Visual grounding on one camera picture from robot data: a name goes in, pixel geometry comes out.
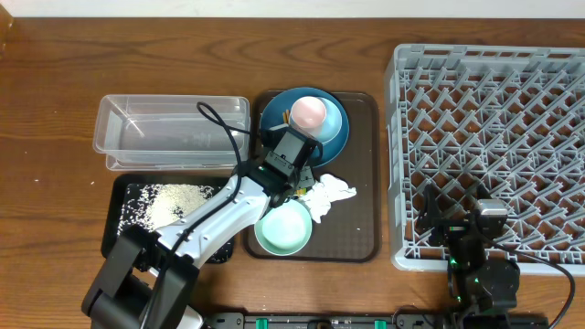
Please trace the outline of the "mint green bowl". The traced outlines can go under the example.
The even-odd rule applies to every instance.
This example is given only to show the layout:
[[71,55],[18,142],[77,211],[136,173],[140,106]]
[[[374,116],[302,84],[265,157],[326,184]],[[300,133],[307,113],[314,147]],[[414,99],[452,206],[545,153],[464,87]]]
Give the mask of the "mint green bowl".
[[261,247],[279,257],[291,256],[303,249],[312,233],[311,215],[296,200],[270,210],[254,225],[254,234]]

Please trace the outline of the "wooden chopstick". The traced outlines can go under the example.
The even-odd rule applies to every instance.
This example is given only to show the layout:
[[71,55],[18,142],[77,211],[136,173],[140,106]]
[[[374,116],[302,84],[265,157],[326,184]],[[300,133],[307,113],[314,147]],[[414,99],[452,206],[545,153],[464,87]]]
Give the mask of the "wooden chopstick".
[[289,119],[290,119],[290,110],[286,110],[286,111],[285,111],[285,112],[282,114],[282,117],[283,117],[283,121],[284,121],[284,123],[286,123],[286,124],[289,124]]

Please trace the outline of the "white tissue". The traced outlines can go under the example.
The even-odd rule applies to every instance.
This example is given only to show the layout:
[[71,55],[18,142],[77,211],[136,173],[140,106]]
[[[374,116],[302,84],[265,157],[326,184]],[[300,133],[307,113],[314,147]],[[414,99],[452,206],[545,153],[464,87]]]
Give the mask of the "white tissue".
[[312,220],[320,224],[334,202],[351,198],[356,194],[356,188],[350,187],[345,180],[331,174],[323,174],[298,200],[307,208]]

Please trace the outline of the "pile of white rice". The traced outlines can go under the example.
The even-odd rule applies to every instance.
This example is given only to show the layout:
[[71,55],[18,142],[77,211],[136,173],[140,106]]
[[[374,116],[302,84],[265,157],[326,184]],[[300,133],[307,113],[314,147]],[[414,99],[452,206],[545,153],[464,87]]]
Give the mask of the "pile of white rice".
[[129,184],[124,194],[117,235],[132,225],[149,232],[172,224],[207,202],[214,186]]

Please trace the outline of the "pink cup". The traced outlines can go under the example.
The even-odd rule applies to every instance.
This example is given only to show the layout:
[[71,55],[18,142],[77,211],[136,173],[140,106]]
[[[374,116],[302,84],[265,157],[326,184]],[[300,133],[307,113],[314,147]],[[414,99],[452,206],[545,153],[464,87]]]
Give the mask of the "pink cup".
[[313,96],[305,96],[294,102],[290,121],[301,130],[316,137],[322,131],[326,119],[324,103]]

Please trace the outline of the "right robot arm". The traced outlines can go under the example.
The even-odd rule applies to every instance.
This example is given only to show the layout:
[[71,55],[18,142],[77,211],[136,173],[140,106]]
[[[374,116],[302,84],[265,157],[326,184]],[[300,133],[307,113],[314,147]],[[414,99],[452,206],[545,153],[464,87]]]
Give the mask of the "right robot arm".
[[415,222],[432,246],[449,252],[448,288],[458,305],[435,320],[435,328],[510,328],[508,311],[517,306],[520,269],[511,260],[486,258],[485,245],[502,234],[504,202],[477,188],[473,208],[462,219],[442,214],[432,186],[423,193]]

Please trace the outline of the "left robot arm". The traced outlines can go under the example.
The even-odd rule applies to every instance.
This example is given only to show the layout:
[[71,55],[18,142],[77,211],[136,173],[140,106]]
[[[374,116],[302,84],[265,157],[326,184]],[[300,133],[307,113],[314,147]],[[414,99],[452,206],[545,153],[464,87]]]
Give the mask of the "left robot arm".
[[276,146],[260,162],[240,161],[226,185],[203,206],[153,232],[137,225],[114,243],[81,304],[100,328],[176,328],[207,260],[300,182],[323,146],[283,124],[271,129]]

